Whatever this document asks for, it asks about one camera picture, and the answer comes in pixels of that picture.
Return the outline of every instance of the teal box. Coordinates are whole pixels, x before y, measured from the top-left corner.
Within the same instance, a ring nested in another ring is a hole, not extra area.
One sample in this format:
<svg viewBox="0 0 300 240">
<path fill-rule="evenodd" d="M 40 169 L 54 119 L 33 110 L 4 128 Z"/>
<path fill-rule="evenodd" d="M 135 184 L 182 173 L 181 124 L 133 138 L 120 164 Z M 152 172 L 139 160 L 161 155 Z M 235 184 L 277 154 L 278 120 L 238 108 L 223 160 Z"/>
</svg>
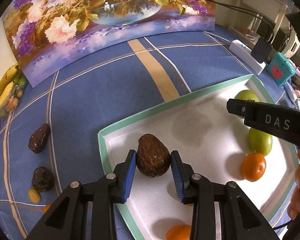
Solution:
<svg viewBox="0 0 300 240">
<path fill-rule="evenodd" d="M 296 73 L 289 60 L 280 52 L 274 54 L 272 61 L 266 66 L 266 71 L 279 87 Z"/>
</svg>

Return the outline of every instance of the tray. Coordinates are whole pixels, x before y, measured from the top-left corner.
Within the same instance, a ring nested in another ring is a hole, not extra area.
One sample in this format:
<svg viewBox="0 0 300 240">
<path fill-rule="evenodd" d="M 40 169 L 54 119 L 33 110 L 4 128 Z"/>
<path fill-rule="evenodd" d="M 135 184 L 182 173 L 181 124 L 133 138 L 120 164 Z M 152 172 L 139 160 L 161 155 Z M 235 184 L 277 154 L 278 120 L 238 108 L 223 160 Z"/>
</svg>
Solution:
<svg viewBox="0 0 300 240">
<path fill-rule="evenodd" d="M 137 150 L 143 134 L 151 133 L 170 152 L 178 150 L 183 162 L 210 181 L 236 181 L 270 221 L 293 185 L 298 160 L 293 144 L 273 137 L 263 177 L 256 182 L 242 179 L 239 168 L 250 153 L 249 128 L 243 119 L 227 112 L 226 102 L 244 89 L 255 91 L 261 102 L 274 104 L 260 81 L 247 75 L 181 96 L 104 128 L 98 133 L 98 142 L 105 174 L 123 162 L 130 149 Z M 221 239 L 218 205 L 215 207 L 217 239 Z M 191 225 L 193 209 L 178 199 L 171 169 L 151 179 L 138 168 L 130 198 L 118 208 L 137 240 L 164 239 L 172 226 Z"/>
</svg>

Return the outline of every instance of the orange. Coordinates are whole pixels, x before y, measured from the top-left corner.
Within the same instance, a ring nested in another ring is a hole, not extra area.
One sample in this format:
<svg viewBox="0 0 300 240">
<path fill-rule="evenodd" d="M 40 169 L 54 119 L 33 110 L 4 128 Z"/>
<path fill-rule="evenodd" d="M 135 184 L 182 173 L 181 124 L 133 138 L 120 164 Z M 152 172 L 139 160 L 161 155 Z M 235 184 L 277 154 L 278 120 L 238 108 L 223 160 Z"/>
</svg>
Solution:
<svg viewBox="0 0 300 240">
<path fill-rule="evenodd" d="M 266 170 L 266 160 L 261 153 L 250 153 L 241 164 L 241 175 L 248 181 L 260 179 Z"/>
<path fill-rule="evenodd" d="M 166 233 L 165 240 L 189 240 L 191 226 L 189 225 L 176 225 Z"/>
<path fill-rule="evenodd" d="M 50 207 L 51 207 L 51 204 L 46 204 L 42 210 L 43 213 L 47 212 Z"/>
</svg>

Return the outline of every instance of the blue tablecloth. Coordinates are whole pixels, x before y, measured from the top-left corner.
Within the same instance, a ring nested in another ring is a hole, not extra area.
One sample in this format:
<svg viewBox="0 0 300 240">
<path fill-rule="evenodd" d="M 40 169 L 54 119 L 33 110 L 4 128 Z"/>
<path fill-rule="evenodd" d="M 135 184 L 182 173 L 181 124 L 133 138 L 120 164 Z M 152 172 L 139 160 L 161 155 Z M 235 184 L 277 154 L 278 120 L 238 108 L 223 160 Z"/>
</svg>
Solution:
<svg viewBox="0 0 300 240">
<path fill-rule="evenodd" d="M 237 39 L 218 25 L 212 33 Z M 138 41 L 164 68 L 179 95 L 253 73 L 229 52 L 225 40 L 204 32 L 159 34 Z M 284 89 L 266 72 L 258 78 L 275 102 L 292 106 Z M 18 108 L 1 122 L 0 226 L 8 238 L 23 239 L 42 216 L 44 205 L 52 203 L 70 182 L 84 184 L 103 176 L 97 139 L 102 128 L 162 102 L 154 80 L 128 42 L 94 52 L 34 89 L 28 86 Z M 44 122 L 51 125 L 52 136 L 45 150 L 35 155 L 28 149 L 28 140 Z M 53 172 L 56 187 L 41 194 L 40 203 L 34 205 L 27 191 L 39 166 Z M 289 220 L 288 202 L 272 225 L 279 218 L 278 225 Z M 117 209 L 115 215 L 118 239 L 133 239 Z"/>
</svg>

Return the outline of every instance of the floral painting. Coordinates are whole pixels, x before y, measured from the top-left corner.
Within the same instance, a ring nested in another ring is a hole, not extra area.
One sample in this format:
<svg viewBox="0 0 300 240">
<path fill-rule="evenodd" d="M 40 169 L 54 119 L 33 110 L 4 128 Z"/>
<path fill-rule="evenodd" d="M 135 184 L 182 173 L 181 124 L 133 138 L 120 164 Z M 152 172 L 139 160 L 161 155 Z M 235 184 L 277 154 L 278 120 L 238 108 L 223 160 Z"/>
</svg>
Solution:
<svg viewBox="0 0 300 240">
<path fill-rule="evenodd" d="M 92 52 L 143 36 L 213 30 L 205 0 L 13 0 L 3 15 L 11 49 L 33 87 Z"/>
</svg>

